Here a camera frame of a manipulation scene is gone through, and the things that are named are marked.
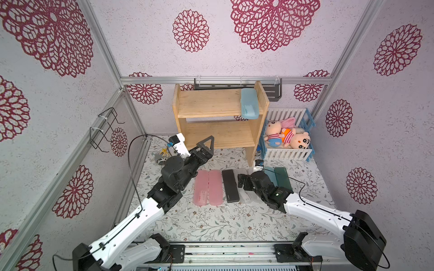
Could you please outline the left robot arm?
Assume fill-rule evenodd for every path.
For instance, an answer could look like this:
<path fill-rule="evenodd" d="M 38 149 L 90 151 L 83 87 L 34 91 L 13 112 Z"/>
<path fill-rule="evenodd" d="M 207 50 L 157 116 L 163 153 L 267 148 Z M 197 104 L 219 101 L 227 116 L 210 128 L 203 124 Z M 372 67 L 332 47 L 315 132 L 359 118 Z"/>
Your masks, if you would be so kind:
<path fill-rule="evenodd" d="M 139 206 L 91 245 L 81 243 L 72 252 L 75 271 L 134 271 L 139 265 L 157 259 L 169 258 L 170 244 L 154 234 L 145 242 L 132 242 L 153 222 L 164 216 L 183 196 L 183 190 L 214 154 L 211 135 L 187 149 L 184 136 L 179 133 L 169 138 L 176 155 L 168 158 L 158 182 Z"/>

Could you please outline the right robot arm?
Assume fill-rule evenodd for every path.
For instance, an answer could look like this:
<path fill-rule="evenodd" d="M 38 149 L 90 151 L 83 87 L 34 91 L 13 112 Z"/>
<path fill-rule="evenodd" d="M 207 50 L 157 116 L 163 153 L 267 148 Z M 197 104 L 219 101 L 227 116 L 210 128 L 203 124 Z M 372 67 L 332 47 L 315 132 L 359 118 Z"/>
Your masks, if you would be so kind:
<path fill-rule="evenodd" d="M 243 189 L 254 192 L 273 210 L 309 220 L 327 229 L 331 237 L 309 237 L 301 233 L 293 242 L 293 251 L 314 259 L 325 256 L 347 260 L 361 271 L 375 271 L 385 259 L 387 241 L 368 213 L 354 213 L 322 206 L 303 198 L 292 189 L 275 186 L 264 171 L 239 174 Z"/>

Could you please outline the dark green pencil case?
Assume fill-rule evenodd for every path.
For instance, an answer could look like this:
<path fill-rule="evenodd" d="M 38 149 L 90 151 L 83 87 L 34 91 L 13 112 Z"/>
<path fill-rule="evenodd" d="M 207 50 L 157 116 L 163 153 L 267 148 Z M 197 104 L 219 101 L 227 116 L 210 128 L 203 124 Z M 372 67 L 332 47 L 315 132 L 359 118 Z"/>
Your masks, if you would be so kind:
<path fill-rule="evenodd" d="M 274 172 L 276 175 L 278 186 L 286 188 L 292 193 L 293 189 L 290 183 L 290 178 L 288 176 L 287 169 L 285 167 L 275 167 Z"/>

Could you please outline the clear pencil case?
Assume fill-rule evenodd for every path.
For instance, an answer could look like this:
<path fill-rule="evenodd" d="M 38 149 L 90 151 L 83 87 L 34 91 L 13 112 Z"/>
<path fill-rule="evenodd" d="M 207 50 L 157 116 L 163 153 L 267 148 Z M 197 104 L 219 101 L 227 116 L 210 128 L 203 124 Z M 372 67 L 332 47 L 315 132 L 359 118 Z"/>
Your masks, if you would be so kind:
<path fill-rule="evenodd" d="M 251 169 L 248 170 L 248 174 L 251 175 L 252 173 L 259 172 L 259 171 L 262 171 L 262 170 L 260 170 L 259 168 L 253 167 L 253 168 L 251 168 Z M 254 202 L 254 203 L 262 203 L 261 198 L 254 191 L 254 187 L 253 187 L 253 184 L 251 182 L 248 184 L 248 190 L 246 192 L 250 196 L 252 202 Z"/>
<path fill-rule="evenodd" d="M 239 175 L 247 175 L 247 170 L 246 169 L 234 169 L 234 175 L 235 175 L 235 179 L 236 179 L 236 185 L 237 185 L 237 190 L 238 190 L 238 194 L 240 197 L 240 202 L 243 204 L 249 204 L 252 203 L 252 198 L 250 197 L 250 195 L 244 190 L 244 185 L 243 184 L 239 184 L 240 183 L 240 177 Z"/>

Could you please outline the black pencil case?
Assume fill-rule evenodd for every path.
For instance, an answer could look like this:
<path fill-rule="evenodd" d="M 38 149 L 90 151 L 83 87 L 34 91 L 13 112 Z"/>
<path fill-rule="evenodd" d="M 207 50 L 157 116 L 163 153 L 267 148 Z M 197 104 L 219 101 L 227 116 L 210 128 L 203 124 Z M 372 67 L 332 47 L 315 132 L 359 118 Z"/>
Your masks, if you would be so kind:
<path fill-rule="evenodd" d="M 237 189 L 235 174 L 232 169 L 222 171 L 223 185 L 228 203 L 237 203 L 240 201 L 240 196 Z"/>

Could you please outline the pink pencil case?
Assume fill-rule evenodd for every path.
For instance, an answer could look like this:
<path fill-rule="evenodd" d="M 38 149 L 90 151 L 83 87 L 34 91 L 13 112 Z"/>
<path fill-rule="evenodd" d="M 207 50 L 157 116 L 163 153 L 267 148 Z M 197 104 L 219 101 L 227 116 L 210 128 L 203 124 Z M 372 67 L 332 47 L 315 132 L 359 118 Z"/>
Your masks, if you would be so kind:
<path fill-rule="evenodd" d="M 223 203 L 223 178 L 219 170 L 209 171 L 209 203 L 212 206 Z"/>
<path fill-rule="evenodd" d="M 194 179 L 194 196 L 193 204 L 196 206 L 205 206 L 208 204 L 209 193 L 209 172 L 200 170 Z"/>

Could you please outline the teal pencil case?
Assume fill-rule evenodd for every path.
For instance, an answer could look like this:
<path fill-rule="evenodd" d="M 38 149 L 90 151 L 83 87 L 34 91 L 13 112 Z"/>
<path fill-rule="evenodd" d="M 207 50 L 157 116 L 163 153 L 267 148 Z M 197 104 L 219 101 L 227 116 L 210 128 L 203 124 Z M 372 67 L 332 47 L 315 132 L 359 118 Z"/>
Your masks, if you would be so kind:
<path fill-rule="evenodd" d="M 274 168 L 272 167 L 264 167 L 265 174 L 269 177 L 270 181 L 273 183 L 274 186 L 278 186 L 276 173 Z"/>

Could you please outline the light blue pencil case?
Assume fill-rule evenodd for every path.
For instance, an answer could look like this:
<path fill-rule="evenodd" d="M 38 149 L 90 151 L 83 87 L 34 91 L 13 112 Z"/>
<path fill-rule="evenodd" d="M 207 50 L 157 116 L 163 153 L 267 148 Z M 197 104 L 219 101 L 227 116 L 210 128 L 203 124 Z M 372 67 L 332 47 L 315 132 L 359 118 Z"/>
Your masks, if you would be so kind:
<path fill-rule="evenodd" d="M 241 117 L 248 120 L 259 117 L 257 92 L 253 88 L 242 88 L 241 90 Z"/>

